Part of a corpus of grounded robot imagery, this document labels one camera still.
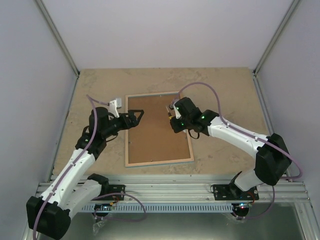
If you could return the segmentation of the teal wooden photo frame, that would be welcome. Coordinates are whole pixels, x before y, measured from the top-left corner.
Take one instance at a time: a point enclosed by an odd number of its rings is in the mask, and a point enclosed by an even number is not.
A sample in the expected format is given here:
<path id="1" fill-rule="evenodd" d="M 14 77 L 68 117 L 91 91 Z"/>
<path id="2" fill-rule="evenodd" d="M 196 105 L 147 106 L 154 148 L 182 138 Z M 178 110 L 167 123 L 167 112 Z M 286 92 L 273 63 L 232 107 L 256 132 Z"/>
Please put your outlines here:
<path id="1" fill-rule="evenodd" d="M 126 111 L 144 110 L 139 125 L 125 131 L 127 168 L 194 161 L 190 136 L 183 131 L 174 133 L 170 125 L 166 106 L 177 94 L 176 91 L 167 91 L 125 96 Z"/>

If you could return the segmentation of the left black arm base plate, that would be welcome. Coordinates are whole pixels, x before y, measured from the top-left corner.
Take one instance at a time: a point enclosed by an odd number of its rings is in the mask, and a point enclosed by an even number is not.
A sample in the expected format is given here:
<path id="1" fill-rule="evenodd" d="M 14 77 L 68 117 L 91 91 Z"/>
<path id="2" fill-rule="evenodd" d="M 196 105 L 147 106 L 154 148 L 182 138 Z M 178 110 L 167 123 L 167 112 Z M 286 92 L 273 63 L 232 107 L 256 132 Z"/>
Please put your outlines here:
<path id="1" fill-rule="evenodd" d="M 105 194 L 111 194 L 111 193 L 124 193 L 126 190 L 126 186 L 124 184 L 110 184 L 105 192 Z M 109 195 L 104 197 L 103 199 L 106 201 L 123 201 L 124 200 L 123 195 Z"/>

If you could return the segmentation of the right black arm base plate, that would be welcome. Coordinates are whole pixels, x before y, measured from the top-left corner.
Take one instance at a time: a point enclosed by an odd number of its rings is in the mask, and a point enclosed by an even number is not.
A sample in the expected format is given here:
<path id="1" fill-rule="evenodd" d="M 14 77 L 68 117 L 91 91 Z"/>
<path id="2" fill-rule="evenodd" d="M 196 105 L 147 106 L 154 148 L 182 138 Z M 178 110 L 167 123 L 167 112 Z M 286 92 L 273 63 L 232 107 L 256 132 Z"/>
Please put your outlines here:
<path id="1" fill-rule="evenodd" d="M 210 186 L 210 192 L 216 201 L 253 201 L 260 199 L 256 186 L 247 191 L 242 191 L 231 184 L 213 184 Z"/>

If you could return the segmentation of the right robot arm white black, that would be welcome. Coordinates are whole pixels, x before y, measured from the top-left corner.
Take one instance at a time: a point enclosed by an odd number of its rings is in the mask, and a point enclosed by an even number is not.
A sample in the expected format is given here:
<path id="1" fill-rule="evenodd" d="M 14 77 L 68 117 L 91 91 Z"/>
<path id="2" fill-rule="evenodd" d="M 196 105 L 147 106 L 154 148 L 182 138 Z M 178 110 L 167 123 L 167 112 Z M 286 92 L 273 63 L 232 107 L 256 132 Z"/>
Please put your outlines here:
<path id="1" fill-rule="evenodd" d="M 236 200 L 260 184 L 275 186 L 292 163 L 283 138 L 276 133 L 267 136 L 232 125 L 217 112 L 209 109 L 202 112 L 188 97 L 177 100 L 168 108 L 174 111 L 169 119 L 175 133 L 194 131 L 198 135 L 218 138 L 253 157 L 255 165 L 252 169 L 240 171 L 229 184 L 217 187 Z"/>

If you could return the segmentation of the yellow handled screwdriver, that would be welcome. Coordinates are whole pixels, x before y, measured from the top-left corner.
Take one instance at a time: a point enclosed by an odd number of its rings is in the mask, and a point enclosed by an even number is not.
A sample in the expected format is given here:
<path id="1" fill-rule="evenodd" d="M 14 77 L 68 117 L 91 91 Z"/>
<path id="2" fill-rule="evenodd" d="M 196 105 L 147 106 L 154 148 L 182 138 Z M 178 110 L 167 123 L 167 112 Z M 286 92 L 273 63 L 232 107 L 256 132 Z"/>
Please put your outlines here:
<path id="1" fill-rule="evenodd" d="M 167 105 L 165 107 L 166 107 L 166 110 L 167 110 L 168 118 L 169 118 L 169 120 L 171 120 L 173 116 L 171 114 L 170 108 Z"/>

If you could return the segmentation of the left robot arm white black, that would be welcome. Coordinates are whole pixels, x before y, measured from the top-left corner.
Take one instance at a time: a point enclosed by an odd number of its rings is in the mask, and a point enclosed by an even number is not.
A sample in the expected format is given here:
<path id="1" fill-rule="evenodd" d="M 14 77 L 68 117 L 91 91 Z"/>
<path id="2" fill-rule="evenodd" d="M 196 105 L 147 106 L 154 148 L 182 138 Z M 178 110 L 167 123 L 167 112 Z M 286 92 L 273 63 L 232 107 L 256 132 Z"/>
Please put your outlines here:
<path id="1" fill-rule="evenodd" d="M 126 196 L 124 185 L 111 185 L 107 177 L 93 173 L 84 184 L 76 185 L 98 159 L 111 140 L 122 130 L 136 127 L 143 110 L 129 110 L 115 115 L 105 107 L 93 108 L 86 126 L 78 139 L 75 149 L 64 169 L 54 182 L 39 197 L 32 196 L 26 203 L 27 221 L 37 233 L 60 240 L 68 231 L 71 220 L 91 200 L 112 201 Z"/>

